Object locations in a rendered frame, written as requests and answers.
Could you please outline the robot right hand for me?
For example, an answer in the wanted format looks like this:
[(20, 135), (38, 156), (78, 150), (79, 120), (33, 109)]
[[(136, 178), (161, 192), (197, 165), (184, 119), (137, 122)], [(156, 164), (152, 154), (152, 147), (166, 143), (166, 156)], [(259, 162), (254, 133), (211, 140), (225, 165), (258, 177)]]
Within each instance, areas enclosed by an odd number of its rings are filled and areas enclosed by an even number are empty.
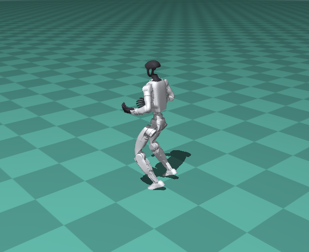
[[(137, 106), (139, 106), (138, 108), (143, 107), (143, 106), (145, 105), (144, 98), (141, 97), (141, 98), (139, 98), (139, 99), (143, 99), (143, 100), (137, 100), (137, 101), (136, 101), (136, 102), (141, 101), (141, 102), (136, 103), (136, 104), (141, 103), (141, 104), (137, 105)], [(143, 105), (143, 106), (140, 106), (140, 105)]]

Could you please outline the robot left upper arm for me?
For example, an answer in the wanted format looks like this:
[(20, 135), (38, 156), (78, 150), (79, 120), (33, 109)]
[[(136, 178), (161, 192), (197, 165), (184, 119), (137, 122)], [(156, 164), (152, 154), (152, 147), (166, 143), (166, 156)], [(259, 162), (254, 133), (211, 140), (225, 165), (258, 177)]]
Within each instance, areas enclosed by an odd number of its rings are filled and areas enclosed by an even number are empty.
[(147, 110), (145, 113), (150, 113), (152, 111), (151, 107), (151, 93), (153, 91), (152, 84), (149, 83), (142, 88), (145, 106), (147, 106)]

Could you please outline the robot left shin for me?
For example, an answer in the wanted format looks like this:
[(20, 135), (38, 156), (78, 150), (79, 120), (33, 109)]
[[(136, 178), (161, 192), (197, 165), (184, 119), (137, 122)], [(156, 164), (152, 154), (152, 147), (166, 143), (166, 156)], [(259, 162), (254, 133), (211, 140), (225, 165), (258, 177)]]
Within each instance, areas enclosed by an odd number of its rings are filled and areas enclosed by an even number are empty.
[[(134, 158), (139, 167), (143, 170), (143, 172), (153, 181), (154, 184), (158, 183), (158, 179), (155, 176), (152, 166), (148, 159), (144, 159), (141, 154), (137, 154)], [(155, 182), (154, 182), (155, 181)], [(157, 183), (156, 183), (157, 182)]]

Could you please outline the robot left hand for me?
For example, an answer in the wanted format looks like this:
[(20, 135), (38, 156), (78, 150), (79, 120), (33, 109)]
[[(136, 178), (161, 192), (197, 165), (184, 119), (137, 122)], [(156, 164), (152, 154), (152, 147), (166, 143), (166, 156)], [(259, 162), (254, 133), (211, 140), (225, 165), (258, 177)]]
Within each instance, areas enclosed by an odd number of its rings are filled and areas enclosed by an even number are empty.
[(131, 114), (131, 113), (130, 113), (130, 110), (134, 110), (134, 108), (129, 108), (129, 107), (127, 107), (127, 106), (125, 105), (124, 102), (123, 102), (123, 104), (122, 104), (121, 106), (122, 106), (123, 111), (124, 111), (125, 113)]

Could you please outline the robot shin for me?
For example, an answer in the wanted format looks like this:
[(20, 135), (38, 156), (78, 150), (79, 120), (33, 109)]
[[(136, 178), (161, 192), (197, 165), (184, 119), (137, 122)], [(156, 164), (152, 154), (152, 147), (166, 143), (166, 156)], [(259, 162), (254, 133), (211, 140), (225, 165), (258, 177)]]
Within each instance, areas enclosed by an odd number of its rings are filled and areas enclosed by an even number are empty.
[[(156, 141), (157, 142), (157, 141)], [(158, 142), (157, 142), (158, 143)], [(155, 157), (163, 164), (163, 166), (170, 171), (170, 169), (172, 169), (172, 167), (170, 166), (166, 155), (164, 154), (163, 149), (160, 147), (159, 143), (158, 143), (159, 148), (155, 151), (152, 151), (153, 154), (155, 155)]]
[[(154, 184), (158, 183), (158, 179), (155, 176), (152, 166), (148, 159), (144, 159), (141, 154), (137, 154), (134, 158), (139, 167), (143, 170), (143, 172), (153, 181)], [(154, 182), (155, 181), (155, 182)], [(156, 183), (157, 182), (157, 183)]]

